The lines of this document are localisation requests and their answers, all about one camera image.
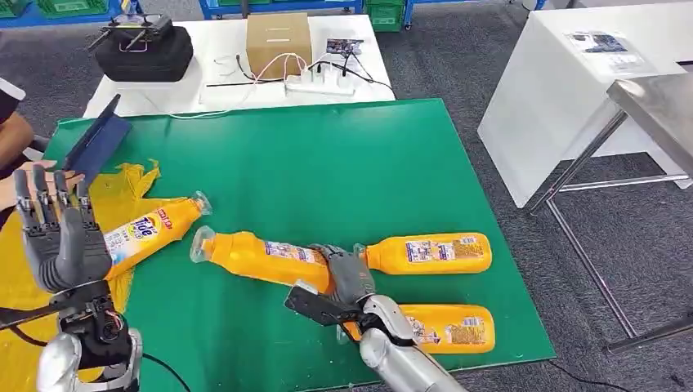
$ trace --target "metal frame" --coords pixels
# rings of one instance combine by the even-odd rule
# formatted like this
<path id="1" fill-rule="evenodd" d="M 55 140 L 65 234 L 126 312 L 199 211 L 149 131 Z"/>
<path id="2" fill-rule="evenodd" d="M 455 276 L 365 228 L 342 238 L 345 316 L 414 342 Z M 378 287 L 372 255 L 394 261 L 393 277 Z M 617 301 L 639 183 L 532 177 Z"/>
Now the metal frame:
<path id="1" fill-rule="evenodd" d="M 217 0 L 199 0 L 202 15 L 205 20 L 212 20 L 214 17 L 221 18 L 225 14 L 242 14 L 247 17 L 252 12 L 280 12 L 280 11 L 299 11 L 299 10 L 323 10 L 330 8 L 354 8 L 355 14 L 363 13 L 363 1 L 351 0 L 348 2 L 271 2 L 268 4 L 248 4 L 248 0 L 241 0 L 242 3 L 236 6 L 220 6 Z"/>
<path id="2" fill-rule="evenodd" d="M 36 5 L 36 2 L 33 1 L 29 3 L 20 16 L 17 16 L 16 18 L 1 18 L 0 29 L 107 22 L 111 17 L 115 17 L 121 13 L 123 13 L 123 10 L 120 8 L 119 0 L 108 0 L 108 11 L 106 11 L 104 14 L 67 16 L 65 18 L 49 19 L 41 13 L 41 10 Z"/>
<path id="3" fill-rule="evenodd" d="M 587 145 L 582 153 L 561 173 L 558 179 L 548 188 L 548 190 L 539 198 L 539 200 L 530 208 L 530 214 L 536 216 L 539 209 L 546 204 L 553 217 L 556 218 L 558 225 L 563 230 L 570 241 L 570 245 L 577 252 L 580 261 L 584 268 L 588 271 L 590 278 L 597 285 L 599 292 L 606 300 L 606 303 L 611 308 L 614 316 L 619 320 L 620 326 L 623 328 L 627 338 L 615 343 L 606 345 L 606 350 L 612 354 L 618 354 L 634 348 L 639 348 L 644 345 L 654 343 L 667 337 L 676 336 L 684 332 L 693 331 L 693 314 L 688 314 L 687 317 L 671 323 L 667 323 L 662 327 L 655 328 L 651 331 L 639 334 L 628 320 L 628 316 L 624 313 L 619 305 L 619 302 L 614 298 L 611 290 L 606 285 L 604 278 L 599 274 L 597 267 L 589 259 L 588 254 L 584 250 L 582 244 L 573 233 L 567 220 L 561 214 L 558 206 L 553 201 L 554 197 L 559 192 L 575 192 L 584 189 L 600 189 L 614 186 L 647 184 L 653 182 L 689 180 L 690 177 L 686 174 L 681 175 L 664 175 L 664 176 L 648 176 L 638 177 L 623 180 L 598 181 L 584 184 L 568 185 L 568 182 L 575 176 L 575 173 L 597 152 L 597 150 L 609 139 L 611 135 L 620 127 L 620 125 L 628 118 L 628 114 L 622 109 L 599 131 L 597 136 Z"/>
<path id="4" fill-rule="evenodd" d="M 469 2 L 469 1 L 476 1 L 476 0 L 406 0 L 405 2 L 405 29 L 409 30 L 411 29 L 411 18 L 412 14 L 414 13 L 414 4 L 431 4 L 435 2 Z M 508 3 L 512 4 L 514 0 L 508 0 Z M 543 8 L 544 3 L 546 0 L 537 0 L 537 4 L 534 6 L 534 11 L 541 10 Z"/>

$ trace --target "robotic arm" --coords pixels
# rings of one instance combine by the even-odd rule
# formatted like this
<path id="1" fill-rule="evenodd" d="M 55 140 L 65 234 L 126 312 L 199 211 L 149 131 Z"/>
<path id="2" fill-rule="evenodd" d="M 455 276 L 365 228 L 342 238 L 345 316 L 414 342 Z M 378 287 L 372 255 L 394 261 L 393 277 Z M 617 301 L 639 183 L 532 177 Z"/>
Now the robotic arm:
<path id="1" fill-rule="evenodd" d="M 78 206 L 70 202 L 65 175 L 55 173 L 57 210 L 48 191 L 43 167 L 34 166 L 36 204 L 26 171 L 16 171 L 17 212 L 23 223 L 23 242 L 36 284 L 54 293 L 49 304 L 35 310 L 0 308 L 0 331 L 58 313 L 59 333 L 38 360 L 39 392 L 139 390 L 142 341 L 118 313 L 103 278 L 111 258 L 92 202 L 83 182 L 77 186 Z M 105 367 L 94 382 L 82 382 L 80 369 Z"/>
<path id="2" fill-rule="evenodd" d="M 361 358 L 395 392 L 467 392 L 417 346 L 400 307 L 375 293 L 373 275 L 361 259 L 331 245 L 311 247 L 327 260 L 335 293 L 328 298 L 298 283 L 284 302 L 288 308 L 325 326 L 356 321 Z"/>

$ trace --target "stainless steel table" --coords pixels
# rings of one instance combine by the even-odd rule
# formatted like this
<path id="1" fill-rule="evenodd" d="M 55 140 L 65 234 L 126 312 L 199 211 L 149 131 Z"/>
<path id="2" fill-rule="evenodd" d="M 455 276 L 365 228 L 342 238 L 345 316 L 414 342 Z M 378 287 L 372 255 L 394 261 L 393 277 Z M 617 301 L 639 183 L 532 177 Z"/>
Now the stainless steel table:
<path id="1" fill-rule="evenodd" d="M 606 346 L 609 352 L 615 354 L 693 330 L 693 314 L 651 331 L 637 333 L 606 285 L 604 278 L 590 261 L 588 254 L 577 237 L 575 237 L 573 230 L 553 199 L 559 192 L 690 179 L 691 175 L 693 175 L 693 109 L 691 109 L 693 107 L 691 106 L 691 102 L 693 102 L 693 73 L 616 80 L 606 91 L 606 94 L 620 107 L 619 112 L 602 128 L 594 140 L 558 177 L 537 203 L 530 208 L 530 213 L 535 216 L 544 204 L 548 206 L 548 209 L 570 240 L 570 244 L 578 253 L 585 269 L 619 320 L 628 338 Z M 575 173 L 592 157 L 628 116 L 645 130 L 684 172 L 677 175 L 648 176 L 569 185 L 568 182 Z"/>

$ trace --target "gray carpet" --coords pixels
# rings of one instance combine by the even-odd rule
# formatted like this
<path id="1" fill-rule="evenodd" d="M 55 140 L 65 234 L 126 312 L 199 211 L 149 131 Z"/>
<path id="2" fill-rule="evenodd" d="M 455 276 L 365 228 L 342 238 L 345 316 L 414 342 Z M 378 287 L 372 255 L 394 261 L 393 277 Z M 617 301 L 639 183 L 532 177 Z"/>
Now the gray carpet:
<path id="1" fill-rule="evenodd" d="M 199 18 L 189 2 L 183 3 L 175 8 L 150 0 L 145 9 L 174 7 L 171 13 L 179 20 Z M 530 218 L 515 208 L 476 134 L 525 18 L 519 4 L 500 1 L 417 7 L 411 31 L 378 35 L 395 93 L 399 99 L 445 101 L 551 337 L 557 362 L 582 377 L 633 391 L 691 390 L 693 336 L 619 356 L 601 352 L 606 341 L 623 336 L 619 325 L 549 213 Z M 94 31 L 93 26 L 80 26 L 0 32 L 0 77 L 27 90 L 29 100 L 21 111 L 39 133 L 49 135 L 55 120 L 84 111 L 101 75 L 82 50 Z M 596 159 L 582 177 L 634 173 L 659 172 L 646 155 L 634 154 Z M 558 205 L 609 277 L 638 331 L 691 309 L 690 191 L 673 184 L 595 190 L 562 194 Z M 471 392 L 608 390 L 579 384 L 547 363 L 462 372 L 457 377 Z"/>

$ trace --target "bottle label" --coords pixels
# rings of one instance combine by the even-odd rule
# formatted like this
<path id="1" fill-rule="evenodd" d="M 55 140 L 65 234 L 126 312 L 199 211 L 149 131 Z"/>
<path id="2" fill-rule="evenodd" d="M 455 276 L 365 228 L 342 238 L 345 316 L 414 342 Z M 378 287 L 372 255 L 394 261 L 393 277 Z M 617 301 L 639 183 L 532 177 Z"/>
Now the bottle label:
<path id="1" fill-rule="evenodd" d="M 485 327 L 481 317 L 465 317 L 460 324 L 445 326 L 445 337 L 454 345 L 483 345 Z"/>
<path id="2" fill-rule="evenodd" d="M 305 261 L 306 263 L 317 264 L 311 249 L 296 247 L 290 243 L 273 243 L 265 241 L 265 253 L 268 256 L 279 256 L 285 259 Z"/>
<path id="3" fill-rule="evenodd" d="M 104 235 L 106 247 L 113 265 L 136 255 L 149 241 L 156 239 L 162 229 L 172 229 L 173 224 L 162 208 L 118 227 Z"/>
<path id="4" fill-rule="evenodd" d="M 440 336 L 438 336 L 435 329 L 426 329 L 426 324 L 418 321 L 412 316 L 407 316 L 407 321 L 409 321 L 409 324 L 411 324 L 414 330 L 414 341 L 416 341 L 418 345 L 423 343 L 433 343 L 437 345 L 440 343 Z"/>
<path id="5" fill-rule="evenodd" d="M 462 236 L 450 243 L 408 241 L 405 245 L 410 263 L 477 259 L 484 255 L 481 245 L 473 236 Z"/>

